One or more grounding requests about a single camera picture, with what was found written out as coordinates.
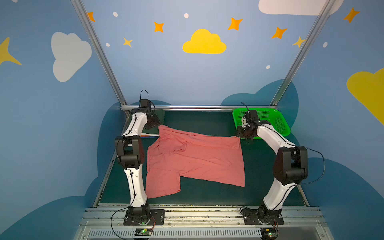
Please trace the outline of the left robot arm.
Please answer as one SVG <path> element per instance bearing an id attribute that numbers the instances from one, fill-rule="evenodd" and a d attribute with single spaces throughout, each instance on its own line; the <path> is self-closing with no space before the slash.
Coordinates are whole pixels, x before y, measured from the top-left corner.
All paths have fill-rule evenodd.
<path id="1" fill-rule="evenodd" d="M 140 224 L 150 219 L 150 206 L 143 182 L 145 151 L 141 135 L 144 129 L 157 126 L 160 121 L 154 113 L 156 107 L 149 99 L 141 99 L 139 107 L 132 112 L 125 132 L 115 140 L 119 165 L 123 168 L 130 191 L 130 206 L 127 209 L 129 222 Z"/>

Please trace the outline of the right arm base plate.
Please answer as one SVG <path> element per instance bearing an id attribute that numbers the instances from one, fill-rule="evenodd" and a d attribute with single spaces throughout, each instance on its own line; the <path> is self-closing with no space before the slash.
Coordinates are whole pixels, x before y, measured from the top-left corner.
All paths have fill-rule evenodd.
<path id="1" fill-rule="evenodd" d="M 240 208 L 246 225 L 283 225 L 285 222 L 282 216 L 282 209 L 277 211 L 250 208 Z"/>

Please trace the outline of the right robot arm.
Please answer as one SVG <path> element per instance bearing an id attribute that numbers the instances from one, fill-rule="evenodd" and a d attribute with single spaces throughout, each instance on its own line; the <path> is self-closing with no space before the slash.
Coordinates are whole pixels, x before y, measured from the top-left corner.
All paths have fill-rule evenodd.
<path id="1" fill-rule="evenodd" d="M 276 153 L 274 181 L 258 209 L 258 219 L 267 224 L 278 221 L 290 192 L 308 177 L 308 151 L 298 147 L 278 133 L 270 122 L 260 120 L 256 110 L 246 110 L 237 136 L 251 140 L 259 137 Z"/>

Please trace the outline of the pink red t-shirt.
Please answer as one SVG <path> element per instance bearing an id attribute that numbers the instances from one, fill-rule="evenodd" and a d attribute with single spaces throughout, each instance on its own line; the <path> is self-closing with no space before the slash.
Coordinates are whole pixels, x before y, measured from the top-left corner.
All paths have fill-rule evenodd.
<path id="1" fill-rule="evenodd" d="M 159 137 L 147 153 L 147 197 L 179 193 L 182 177 L 245 187 L 240 138 L 159 126 Z"/>

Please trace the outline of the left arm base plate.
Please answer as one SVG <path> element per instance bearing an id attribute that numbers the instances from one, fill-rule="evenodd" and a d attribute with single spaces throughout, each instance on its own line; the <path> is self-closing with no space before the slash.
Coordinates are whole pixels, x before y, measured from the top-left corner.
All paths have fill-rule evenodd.
<path id="1" fill-rule="evenodd" d="M 148 214 L 133 214 L 131 210 L 126 213 L 124 218 L 124 226 L 162 226 L 165 220 L 165 210 L 155 209 L 149 210 Z"/>

